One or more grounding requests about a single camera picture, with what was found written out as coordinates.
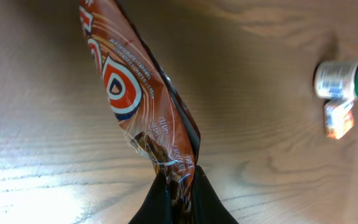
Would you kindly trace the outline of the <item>green lid jar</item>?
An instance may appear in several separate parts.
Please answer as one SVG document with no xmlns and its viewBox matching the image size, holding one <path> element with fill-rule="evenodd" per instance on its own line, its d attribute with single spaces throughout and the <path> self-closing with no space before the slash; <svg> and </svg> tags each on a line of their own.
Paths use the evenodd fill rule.
<svg viewBox="0 0 358 224">
<path fill-rule="evenodd" d="M 324 99 L 358 99 L 358 60 L 320 63 L 314 73 L 314 91 Z"/>
</svg>

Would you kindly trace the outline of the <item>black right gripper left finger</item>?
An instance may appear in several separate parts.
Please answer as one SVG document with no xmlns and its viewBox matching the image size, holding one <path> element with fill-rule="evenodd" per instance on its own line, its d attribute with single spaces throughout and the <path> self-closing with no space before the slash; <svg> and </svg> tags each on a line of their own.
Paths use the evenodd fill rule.
<svg viewBox="0 0 358 224">
<path fill-rule="evenodd" d="M 151 188 L 129 224 L 171 224 L 172 209 L 170 191 L 165 176 L 159 172 Z"/>
</svg>

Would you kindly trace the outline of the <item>orange chocolate bar wrapper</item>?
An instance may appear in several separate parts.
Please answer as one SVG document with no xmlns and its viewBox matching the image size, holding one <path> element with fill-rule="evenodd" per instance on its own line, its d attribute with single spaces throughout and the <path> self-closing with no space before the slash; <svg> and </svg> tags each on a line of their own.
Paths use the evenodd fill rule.
<svg viewBox="0 0 358 224">
<path fill-rule="evenodd" d="M 152 161 L 170 194 L 172 223 L 193 223 L 196 168 L 187 115 L 168 77 L 116 1 L 80 1 L 81 28 L 124 137 Z"/>
</svg>

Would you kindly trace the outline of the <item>small orange packet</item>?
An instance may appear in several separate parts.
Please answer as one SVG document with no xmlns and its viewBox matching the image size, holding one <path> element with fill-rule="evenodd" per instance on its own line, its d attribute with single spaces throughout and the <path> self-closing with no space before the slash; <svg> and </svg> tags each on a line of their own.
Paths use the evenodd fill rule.
<svg viewBox="0 0 358 224">
<path fill-rule="evenodd" d="M 324 127 L 328 138 L 341 139 L 354 127 L 352 100 L 329 100 L 324 104 Z"/>
</svg>

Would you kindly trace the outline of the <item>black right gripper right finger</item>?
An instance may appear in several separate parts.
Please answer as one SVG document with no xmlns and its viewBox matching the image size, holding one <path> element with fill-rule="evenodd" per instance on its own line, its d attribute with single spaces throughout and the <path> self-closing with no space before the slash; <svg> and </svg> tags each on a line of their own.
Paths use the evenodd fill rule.
<svg viewBox="0 0 358 224">
<path fill-rule="evenodd" d="M 195 224 L 238 224 L 221 203 L 201 166 L 196 166 L 191 193 Z"/>
</svg>

